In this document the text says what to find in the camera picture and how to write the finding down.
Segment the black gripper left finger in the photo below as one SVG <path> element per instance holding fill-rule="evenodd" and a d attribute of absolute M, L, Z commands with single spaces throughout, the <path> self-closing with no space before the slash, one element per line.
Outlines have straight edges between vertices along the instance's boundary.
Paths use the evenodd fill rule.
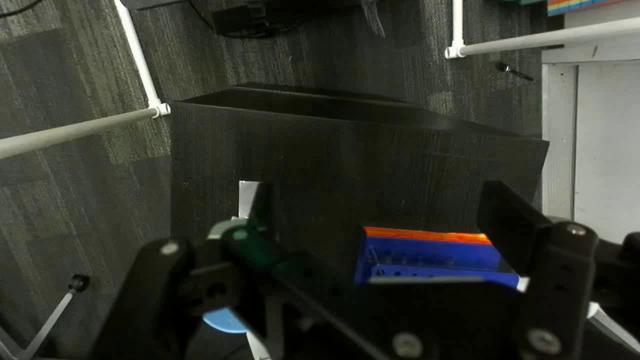
<path fill-rule="evenodd" d="M 276 240 L 274 186 L 269 182 L 258 186 L 246 221 L 224 232 L 222 253 L 253 275 L 313 273 L 308 251 L 291 251 Z"/>

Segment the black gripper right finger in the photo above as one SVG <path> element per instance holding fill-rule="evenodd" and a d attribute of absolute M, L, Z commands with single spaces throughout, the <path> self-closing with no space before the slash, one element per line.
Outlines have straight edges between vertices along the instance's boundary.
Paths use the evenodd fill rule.
<path fill-rule="evenodd" d="M 504 262 L 516 273 L 527 275 L 538 232 L 550 226 L 550 219 L 504 182 L 484 182 L 476 224 L 499 251 Z"/>

